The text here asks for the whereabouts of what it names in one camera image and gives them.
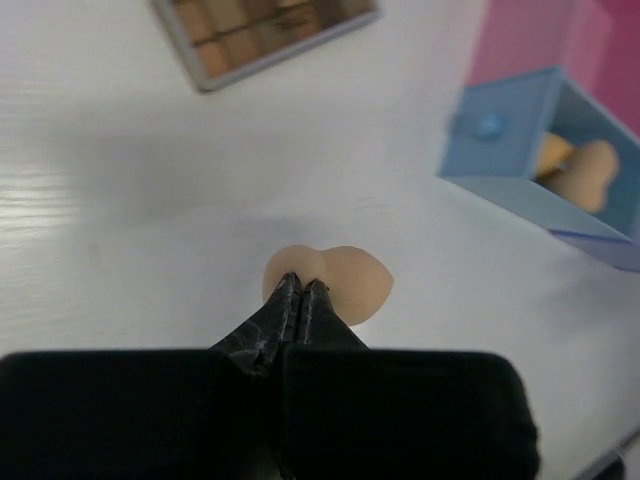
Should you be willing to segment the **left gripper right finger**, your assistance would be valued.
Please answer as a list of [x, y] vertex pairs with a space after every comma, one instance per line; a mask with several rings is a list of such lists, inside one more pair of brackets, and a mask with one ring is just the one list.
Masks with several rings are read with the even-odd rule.
[[281, 367], [281, 458], [296, 479], [533, 479], [526, 388], [483, 351], [338, 344], [325, 286], [308, 285]]

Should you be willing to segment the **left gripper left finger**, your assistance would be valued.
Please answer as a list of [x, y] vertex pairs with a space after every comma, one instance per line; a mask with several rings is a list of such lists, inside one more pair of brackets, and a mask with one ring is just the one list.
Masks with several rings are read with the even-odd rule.
[[299, 279], [205, 349], [18, 352], [1, 361], [5, 479], [277, 479], [264, 386]]

